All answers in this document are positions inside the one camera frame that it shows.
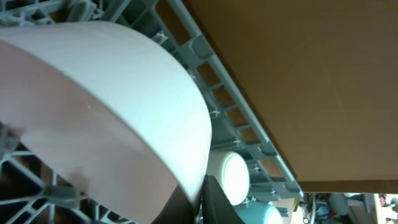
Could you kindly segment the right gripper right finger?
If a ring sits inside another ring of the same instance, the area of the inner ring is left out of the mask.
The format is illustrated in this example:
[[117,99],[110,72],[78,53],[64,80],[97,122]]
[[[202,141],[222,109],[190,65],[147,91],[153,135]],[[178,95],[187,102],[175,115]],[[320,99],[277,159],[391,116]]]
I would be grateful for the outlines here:
[[202,186],[204,224],[244,224],[212,175],[206,175]]

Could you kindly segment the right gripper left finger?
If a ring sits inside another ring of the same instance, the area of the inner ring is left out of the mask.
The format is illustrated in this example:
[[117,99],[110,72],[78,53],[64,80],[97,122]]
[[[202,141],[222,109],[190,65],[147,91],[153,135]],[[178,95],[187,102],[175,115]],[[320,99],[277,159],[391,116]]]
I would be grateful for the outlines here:
[[193,207],[179,185],[152,224],[194,224]]

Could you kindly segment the light blue cup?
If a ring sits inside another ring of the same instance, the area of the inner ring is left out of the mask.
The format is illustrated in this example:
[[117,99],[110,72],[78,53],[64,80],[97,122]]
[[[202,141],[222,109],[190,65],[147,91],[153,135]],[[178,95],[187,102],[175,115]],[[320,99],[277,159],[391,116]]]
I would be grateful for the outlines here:
[[245,224],[283,224],[281,214],[273,205],[250,201],[235,206],[234,210]]

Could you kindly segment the white cup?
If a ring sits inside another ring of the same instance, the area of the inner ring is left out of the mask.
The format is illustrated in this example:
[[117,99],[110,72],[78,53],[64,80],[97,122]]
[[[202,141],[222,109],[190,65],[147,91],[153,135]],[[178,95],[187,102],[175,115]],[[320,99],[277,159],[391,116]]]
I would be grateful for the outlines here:
[[231,205],[239,205],[247,197],[249,171],[245,160],[237,152],[210,152],[206,174],[215,177]]

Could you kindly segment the pink bowl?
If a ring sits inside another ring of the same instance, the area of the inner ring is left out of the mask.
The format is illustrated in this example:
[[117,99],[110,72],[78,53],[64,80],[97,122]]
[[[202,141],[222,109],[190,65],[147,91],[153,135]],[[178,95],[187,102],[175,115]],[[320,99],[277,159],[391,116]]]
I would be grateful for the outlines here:
[[1,121],[98,203],[152,223],[176,186],[200,209],[208,108],[184,67],[112,22],[1,29]]

